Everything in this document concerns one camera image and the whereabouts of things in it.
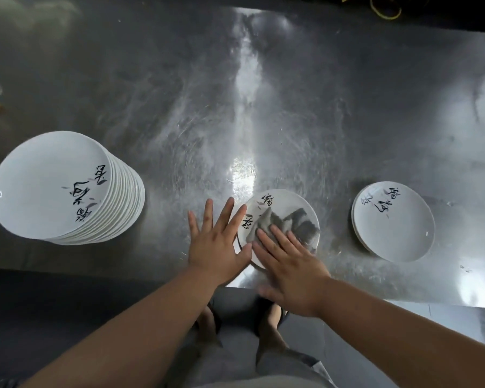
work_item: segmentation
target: metal table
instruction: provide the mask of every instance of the metal table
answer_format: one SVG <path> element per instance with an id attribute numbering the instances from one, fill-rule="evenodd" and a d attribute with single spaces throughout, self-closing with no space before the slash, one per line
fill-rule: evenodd
<path id="1" fill-rule="evenodd" d="M 61 247 L 0 227 L 0 268 L 167 281 L 186 210 L 285 188 L 320 219 L 318 256 L 379 297 L 485 307 L 485 33 L 329 6 L 276 12 L 158 0 L 0 0 L 0 161 L 75 130 L 136 169 L 128 232 Z M 436 239 L 419 261 L 368 254 L 349 225 L 366 184 L 418 191 Z M 254 287 L 248 267 L 231 285 Z"/>

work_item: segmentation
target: forearm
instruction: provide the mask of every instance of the forearm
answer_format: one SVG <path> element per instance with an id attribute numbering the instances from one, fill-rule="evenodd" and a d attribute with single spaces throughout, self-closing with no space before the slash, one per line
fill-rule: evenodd
<path id="1" fill-rule="evenodd" d="M 485 386 L 485 345 L 328 279 L 320 317 L 401 387 Z"/>
<path id="2" fill-rule="evenodd" d="M 25 387 L 153 386 L 215 286 L 188 269 L 39 371 Z"/>

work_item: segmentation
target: person's left arm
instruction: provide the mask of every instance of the person's left arm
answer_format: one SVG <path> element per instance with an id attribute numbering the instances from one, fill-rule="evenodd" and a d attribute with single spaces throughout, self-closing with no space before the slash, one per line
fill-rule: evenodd
<path id="1" fill-rule="evenodd" d="M 22 387 L 146 387 L 158 383 L 216 287 L 235 277 L 251 259 L 250 244 L 235 254 L 233 241 L 246 206 L 228 222 L 233 207 L 230 198 L 213 226 L 213 202 L 207 200 L 201 230 L 189 212 L 188 268 L 44 367 Z"/>

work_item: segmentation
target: chinese character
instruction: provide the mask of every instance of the chinese character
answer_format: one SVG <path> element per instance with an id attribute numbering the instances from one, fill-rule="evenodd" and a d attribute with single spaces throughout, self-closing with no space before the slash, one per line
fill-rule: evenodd
<path id="1" fill-rule="evenodd" d="M 388 201 L 378 201 L 377 204 L 374 204 L 374 205 L 375 205 L 375 208 L 377 208 L 379 210 L 379 212 L 388 211 L 388 209 L 390 208 L 389 206 L 392 205 L 392 203 L 389 200 Z"/>
<path id="2" fill-rule="evenodd" d="M 107 181 L 107 179 L 101 179 L 101 177 L 107 173 L 106 171 L 104 171 L 105 167 L 106 165 L 103 164 L 96 167 L 97 171 L 95 172 L 95 180 L 97 181 L 97 185 L 101 185 L 102 183 L 105 183 Z"/>
<path id="3" fill-rule="evenodd" d="M 91 214 L 92 211 L 88 210 L 88 207 L 86 209 L 79 208 L 76 215 L 78 216 L 77 219 L 75 220 L 76 222 L 82 222 L 84 219 Z"/>
<path id="4" fill-rule="evenodd" d="M 362 205 L 368 204 L 369 202 L 372 201 L 372 198 L 373 198 L 372 195 L 368 194 L 366 197 L 361 198 L 361 204 Z"/>
<path id="5" fill-rule="evenodd" d="M 78 185 L 81 185 L 81 184 L 84 184 L 84 183 L 89 183 L 90 181 L 86 181 L 86 182 L 75 182 L 74 183 L 74 190 L 72 192 L 70 192 L 70 194 L 73 196 L 73 197 L 78 197 L 77 199 L 74 200 L 74 203 L 73 205 L 79 205 L 81 203 L 81 200 L 83 198 L 83 196 L 85 194 L 88 193 L 88 191 L 90 190 L 90 188 L 84 188 L 84 189 L 81 189 L 78 187 Z"/>
<path id="6" fill-rule="evenodd" d="M 251 223 L 253 222 L 253 215 L 246 214 L 246 217 L 248 217 L 248 218 L 242 220 L 242 227 L 244 227 L 244 228 L 250 228 L 251 227 Z"/>
<path id="7" fill-rule="evenodd" d="M 261 197 L 261 199 L 262 199 L 262 200 L 264 200 L 264 201 L 263 201 L 263 204 L 267 204 L 267 205 L 268 205 L 268 207 L 269 207 L 269 206 L 272 204 L 272 202 L 273 202 L 273 196 L 271 196 L 271 195 L 264 195 L 264 196 L 262 196 L 262 197 Z"/>
<path id="8" fill-rule="evenodd" d="M 397 188 L 389 188 L 390 190 L 386 190 L 386 189 L 383 189 L 383 192 L 385 195 L 390 195 L 390 199 L 395 199 L 398 195 L 400 195 L 399 193 L 399 189 Z"/>

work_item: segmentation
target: gray shorts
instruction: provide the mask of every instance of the gray shorts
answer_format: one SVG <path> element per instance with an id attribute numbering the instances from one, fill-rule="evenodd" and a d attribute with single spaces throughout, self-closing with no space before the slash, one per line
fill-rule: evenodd
<path id="1" fill-rule="evenodd" d="M 328 388 L 336 387 L 322 363 L 310 355 L 291 349 L 268 351 L 262 354 L 253 370 L 248 370 L 220 344 L 194 344 L 182 348 L 160 386 L 193 388 L 272 375 L 294 376 Z"/>

